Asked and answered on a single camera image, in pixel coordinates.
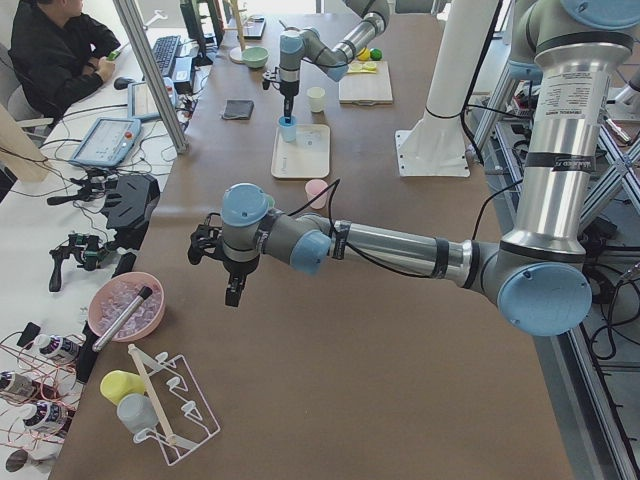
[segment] lime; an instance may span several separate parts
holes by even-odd
[[[375,60],[376,62],[378,60],[382,60],[382,50],[379,50],[377,48],[372,48],[369,52],[369,55],[371,56],[371,60]]]

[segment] computer mouse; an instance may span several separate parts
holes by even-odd
[[[135,82],[136,80],[134,80],[133,78],[118,77],[113,82],[113,88],[115,88],[116,90],[124,90],[125,88],[127,88],[127,85]]]

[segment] white desk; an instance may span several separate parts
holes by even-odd
[[[151,44],[156,38],[180,34],[175,29],[151,29],[149,39]],[[80,110],[103,107],[108,105],[121,105],[127,103],[127,90],[115,90],[113,81],[124,76],[141,79],[142,74],[131,47],[126,47],[116,60],[117,67],[113,78],[100,88],[96,93],[74,104],[67,115]],[[200,89],[207,69],[200,69],[196,76],[194,90]],[[93,110],[86,113],[69,115],[63,119],[53,130],[47,142],[63,139],[82,139],[94,120],[99,117],[126,117],[126,107]],[[140,142],[149,137],[143,145],[143,150],[138,149]],[[55,142],[42,148],[42,152],[49,158],[57,156],[60,159],[68,159],[77,147],[77,142]],[[164,188],[166,178],[171,171],[173,161],[176,159],[176,151],[172,147],[171,140],[166,135],[164,125],[160,121],[151,121],[143,124],[143,130],[133,147],[132,153],[125,162],[119,166],[123,173],[152,172],[158,179],[160,189]],[[66,161],[53,160],[49,162],[51,168],[56,169],[64,178],[82,178],[84,171],[74,167]],[[49,192],[64,190],[48,195]],[[41,327],[41,333],[60,335],[79,335],[86,320],[86,307],[94,293],[110,279],[120,255],[111,254],[102,264],[102,268],[93,272],[87,272],[77,268],[75,259],[65,260],[62,264],[62,289],[60,292],[51,293],[48,289],[49,278],[53,271],[53,260],[49,251],[67,239],[72,231],[77,233],[97,234],[105,240],[113,240],[115,231],[106,230],[107,219],[102,214],[88,214],[91,219],[85,217],[82,211],[75,208],[72,203],[59,206],[48,206],[46,198],[52,195],[75,194],[79,187],[70,182],[63,182],[54,173],[49,173],[42,183],[23,183],[18,181],[12,190],[0,203],[0,301],[3,305],[2,335],[22,331],[28,322],[33,322]],[[19,195],[22,192],[38,197]],[[80,202],[91,212],[98,212],[103,206],[104,200],[93,202]],[[18,336],[9,339],[6,344],[16,347]],[[8,352],[0,350],[0,370],[21,370],[16,359]],[[76,392],[76,399],[81,393],[81,386],[72,390]],[[10,407],[0,400],[0,442],[7,442],[5,429],[15,422],[15,408]],[[16,432],[22,432],[23,428],[16,422]],[[55,452],[59,445],[42,445],[32,452],[36,458]],[[0,445],[0,463],[4,464],[6,458],[14,449]],[[11,478],[13,480],[47,478],[47,473],[38,472],[33,467],[25,467],[16,473],[8,473],[0,467],[0,479]]]

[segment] chair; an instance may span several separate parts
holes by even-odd
[[[2,44],[0,44],[0,104],[7,109],[36,145],[49,134],[50,129],[47,127],[51,125],[53,119],[43,118],[40,112],[29,105],[22,85],[11,66],[7,47]]]

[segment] table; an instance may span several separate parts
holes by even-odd
[[[328,45],[356,22],[282,18],[317,27]],[[269,66],[277,64],[275,25],[269,19],[263,39]],[[372,42],[390,64],[392,106],[341,106],[337,85],[303,65],[301,91],[323,86],[327,108],[312,116],[302,97],[294,113],[331,127],[329,180],[342,179],[335,218],[453,241],[470,236],[488,195],[482,168],[468,179],[397,173],[393,134],[422,116],[440,38],[434,19],[410,15],[394,16]],[[230,35],[224,46],[221,57],[236,46]],[[190,233],[234,183],[261,185],[284,211],[305,201],[303,181],[270,175],[282,97],[260,83],[260,71],[228,58],[214,64],[189,154],[172,170],[136,265],[167,294],[162,324],[136,345],[185,355],[222,432],[171,468],[153,442],[134,446],[98,391],[108,371],[134,371],[126,346],[110,344],[51,478],[571,478],[531,338],[477,294],[357,262],[327,261],[308,277],[263,258],[233,309],[224,306],[222,266],[188,263]],[[253,99],[251,120],[219,119],[226,99]],[[492,213],[479,238],[499,239]]]
[[[153,44],[156,38],[165,35],[186,33],[184,29],[150,29],[148,32],[150,42]],[[195,88],[200,87],[200,82],[206,75],[203,69],[197,78]],[[43,154],[49,158],[55,156],[60,160],[49,162],[49,166],[59,171],[65,178],[82,178],[84,171],[81,168],[69,165],[68,159],[77,148],[77,142],[60,142],[63,139],[82,139],[89,130],[94,120],[99,117],[127,116],[127,90],[115,90],[113,82],[119,76],[141,79],[142,74],[131,47],[126,47],[116,62],[114,76],[102,88],[91,96],[75,103],[67,112],[63,121],[59,122],[47,138],[42,148]],[[112,108],[99,108],[113,105]],[[140,161],[142,151],[138,150],[140,142],[148,137],[143,146],[147,157],[147,163]],[[143,125],[140,139],[132,149],[135,158],[130,155],[123,164],[121,173],[127,172],[152,172],[158,179],[160,188],[164,187],[167,175],[171,170],[176,152],[171,145],[171,140],[166,135],[166,130],[161,121],[150,121]],[[71,258],[62,265],[62,289],[60,292],[48,291],[49,278],[53,270],[53,261],[49,251],[67,239],[72,231],[77,233],[90,233],[99,235],[102,240],[108,235],[113,240],[115,231],[106,230],[107,219],[104,215],[96,213],[104,204],[104,199],[93,202],[80,202],[89,212],[87,215],[66,203],[59,206],[48,206],[46,198],[55,195],[70,195],[76,193],[79,187],[66,182],[68,193],[64,190],[61,179],[54,173],[49,173],[41,183],[25,183],[18,181],[13,191],[8,193],[0,204],[0,299],[3,305],[3,332],[2,337],[22,331],[27,322],[33,322],[41,327],[41,333],[60,335],[80,335],[86,320],[86,307],[95,292],[106,283],[120,258],[112,254],[102,263],[102,268],[93,272],[86,272],[76,268],[77,262]],[[21,192],[35,197],[27,197],[16,192]],[[6,345],[16,347],[17,336],[6,341]],[[16,359],[0,349],[0,370],[20,370]],[[73,375],[70,381],[65,382],[65,391],[73,383]],[[77,400],[82,388],[80,385],[71,389],[73,392],[67,400],[70,403]],[[4,430],[11,428],[14,423],[15,409],[4,404],[0,408],[0,438],[6,441]],[[0,446],[0,455],[3,460],[13,452],[13,448]],[[34,452],[36,458],[41,458],[56,450],[56,445],[45,446]],[[37,473],[33,468],[25,468],[11,474],[11,478],[46,478],[46,474]]]

